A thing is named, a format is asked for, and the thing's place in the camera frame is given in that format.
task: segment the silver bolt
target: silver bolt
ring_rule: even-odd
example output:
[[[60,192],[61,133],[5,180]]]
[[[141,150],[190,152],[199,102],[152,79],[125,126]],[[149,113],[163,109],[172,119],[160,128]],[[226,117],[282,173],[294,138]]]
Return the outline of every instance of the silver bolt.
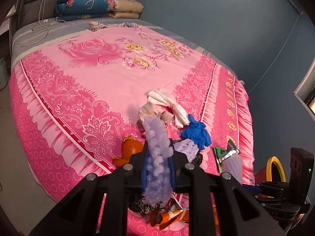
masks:
[[[195,165],[193,165],[192,163],[186,163],[185,168],[188,170],[193,170],[195,168]]]
[[[96,178],[96,175],[94,173],[89,173],[86,176],[86,179],[89,181],[93,181]]]
[[[223,172],[221,174],[221,176],[225,179],[225,180],[230,180],[232,178],[231,174],[229,172]]]
[[[127,163],[127,164],[125,164],[125,165],[123,166],[123,169],[124,169],[124,170],[127,170],[127,171],[130,171],[130,170],[133,169],[133,165],[130,164],[130,163]]]

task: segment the yellow ring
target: yellow ring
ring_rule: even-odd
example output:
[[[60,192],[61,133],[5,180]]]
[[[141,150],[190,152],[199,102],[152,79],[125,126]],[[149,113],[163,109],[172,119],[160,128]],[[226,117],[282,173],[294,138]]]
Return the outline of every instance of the yellow ring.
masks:
[[[271,164],[276,165],[279,174],[280,174],[280,178],[281,178],[281,182],[286,182],[285,179],[285,174],[284,174],[284,170],[283,167],[281,165],[281,162],[279,161],[279,159],[276,156],[273,156],[271,158],[268,159],[267,161],[267,166],[266,166],[266,181],[272,182],[272,177],[271,177]]]

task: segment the bed headboard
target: bed headboard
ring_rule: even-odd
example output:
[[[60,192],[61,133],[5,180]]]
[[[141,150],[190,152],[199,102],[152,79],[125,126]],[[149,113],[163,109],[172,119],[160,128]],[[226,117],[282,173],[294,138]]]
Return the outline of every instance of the bed headboard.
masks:
[[[17,30],[28,24],[38,21],[38,14],[42,0],[18,0],[16,14],[10,18],[9,42],[12,51],[12,39]],[[40,20],[55,17],[55,4],[57,0],[43,0]]]

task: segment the pink bed sheet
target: pink bed sheet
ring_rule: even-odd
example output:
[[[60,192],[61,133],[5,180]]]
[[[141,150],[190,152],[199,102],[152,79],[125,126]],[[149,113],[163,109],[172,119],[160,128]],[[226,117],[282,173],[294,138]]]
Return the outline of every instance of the pink bed sheet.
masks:
[[[253,184],[253,134],[248,96],[224,67],[145,27],[110,28],[55,43],[23,58],[9,82],[18,136],[36,180],[60,201],[88,173],[115,169],[128,135],[144,142],[137,126],[146,93],[166,88],[206,124],[213,141],[201,167],[218,174],[212,146],[232,139],[241,151],[243,183]],[[171,122],[168,136],[179,138]],[[177,195],[187,206],[185,195]],[[128,211],[128,232],[187,235],[177,222],[164,231]]]

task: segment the gray mattress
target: gray mattress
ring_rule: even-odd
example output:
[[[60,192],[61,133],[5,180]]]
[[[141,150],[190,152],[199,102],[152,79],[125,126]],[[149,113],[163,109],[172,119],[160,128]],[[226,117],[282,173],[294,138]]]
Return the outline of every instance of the gray mattress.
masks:
[[[140,19],[128,19],[128,18],[119,18],[114,19],[111,17],[102,17],[102,18],[94,18],[94,19],[81,19],[81,20],[75,20],[75,21],[68,21],[66,23],[64,22],[56,22],[54,18],[48,19],[48,22],[44,23],[41,22],[41,25],[39,25],[38,22],[32,23],[30,25],[24,26],[21,29],[19,29],[14,37],[13,37],[13,44],[12,44],[12,64],[11,69],[14,68],[14,66],[17,64],[17,62],[21,59],[21,54],[27,52],[33,47],[42,45],[46,42],[52,41],[56,38],[61,38],[65,35],[81,32],[84,30],[89,29],[89,21],[97,21],[99,23],[103,24],[120,24],[124,22],[130,22],[130,23],[137,23],[142,24],[143,26],[147,26],[148,28],[163,34],[167,37],[170,37],[174,40],[177,40],[192,49],[198,49],[198,51],[202,52],[204,55],[210,57],[214,61],[218,62],[225,68],[227,68],[229,71],[231,71],[234,75],[233,70],[231,70],[227,65],[222,63],[218,58],[216,58],[213,54],[206,51],[205,49],[199,47],[197,44],[188,41],[187,39],[174,34],[166,29],[163,29],[161,27],[155,26],[151,23],[145,22]]]

